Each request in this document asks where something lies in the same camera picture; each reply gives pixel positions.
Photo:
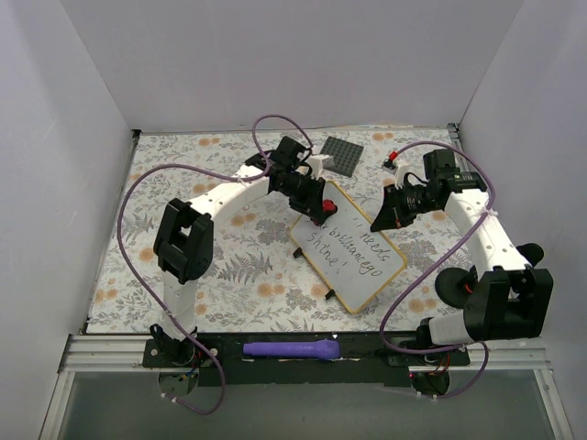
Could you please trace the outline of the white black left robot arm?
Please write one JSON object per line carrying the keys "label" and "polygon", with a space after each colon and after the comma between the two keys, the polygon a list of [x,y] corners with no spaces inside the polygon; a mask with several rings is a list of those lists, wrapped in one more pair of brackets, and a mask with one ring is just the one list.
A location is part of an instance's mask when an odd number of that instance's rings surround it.
{"label": "white black left robot arm", "polygon": [[215,228],[272,192],[286,196],[290,208],[321,226],[338,210],[324,198],[321,177],[332,160],[283,137],[276,149],[247,159],[228,182],[187,202],[175,198],[167,203],[154,243],[167,310],[150,334],[174,366],[194,359],[194,342],[184,334],[196,329],[195,291],[213,262]]}

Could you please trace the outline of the red black felt eraser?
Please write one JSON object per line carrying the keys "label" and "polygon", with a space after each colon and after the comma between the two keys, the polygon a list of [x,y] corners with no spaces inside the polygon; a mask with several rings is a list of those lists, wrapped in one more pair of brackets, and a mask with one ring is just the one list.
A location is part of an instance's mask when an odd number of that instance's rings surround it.
{"label": "red black felt eraser", "polygon": [[338,211],[338,207],[336,206],[336,204],[332,200],[329,200],[329,199],[325,199],[322,202],[322,209],[323,209],[323,214],[325,216],[331,216]]}

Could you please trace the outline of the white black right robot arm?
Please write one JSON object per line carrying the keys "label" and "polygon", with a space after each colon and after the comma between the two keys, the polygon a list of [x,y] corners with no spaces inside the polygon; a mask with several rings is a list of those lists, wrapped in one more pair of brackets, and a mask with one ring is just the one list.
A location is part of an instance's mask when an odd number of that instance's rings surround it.
{"label": "white black right robot arm", "polygon": [[371,224],[372,232],[400,229],[419,215],[442,211],[461,235],[449,253],[466,247],[471,254],[469,270],[441,269],[448,260],[442,256],[419,278],[435,272],[437,296],[454,313],[423,320],[412,345],[383,339],[390,349],[430,365],[469,344],[540,336],[554,287],[550,272],[537,265],[543,249],[535,243],[515,246],[506,234],[493,210],[494,186],[481,167],[472,163],[463,171],[455,160],[457,149],[432,145],[423,157],[426,177],[418,184],[410,183],[401,153],[390,153],[382,166],[394,182],[384,187],[382,208]]}

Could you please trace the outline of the yellow framed small whiteboard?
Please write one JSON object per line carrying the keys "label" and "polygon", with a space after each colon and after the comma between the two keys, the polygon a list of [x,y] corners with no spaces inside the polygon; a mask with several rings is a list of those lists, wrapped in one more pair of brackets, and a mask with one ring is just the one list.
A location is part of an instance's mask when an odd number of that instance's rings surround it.
{"label": "yellow framed small whiteboard", "polygon": [[328,181],[324,198],[337,212],[322,225],[302,215],[290,229],[292,241],[345,309],[356,314],[407,266],[399,248],[337,185]]}

